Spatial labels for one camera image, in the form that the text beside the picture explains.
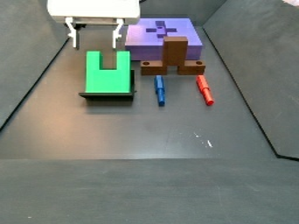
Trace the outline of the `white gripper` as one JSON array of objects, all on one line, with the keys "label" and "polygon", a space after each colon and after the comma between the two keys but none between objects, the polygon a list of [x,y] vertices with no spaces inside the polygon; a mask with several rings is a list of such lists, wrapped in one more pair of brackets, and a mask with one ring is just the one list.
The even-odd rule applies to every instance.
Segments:
[{"label": "white gripper", "polygon": [[47,10],[58,23],[67,24],[72,47],[79,48],[78,24],[114,24],[112,48],[118,47],[124,25],[135,24],[140,18],[139,0],[47,0]]}]

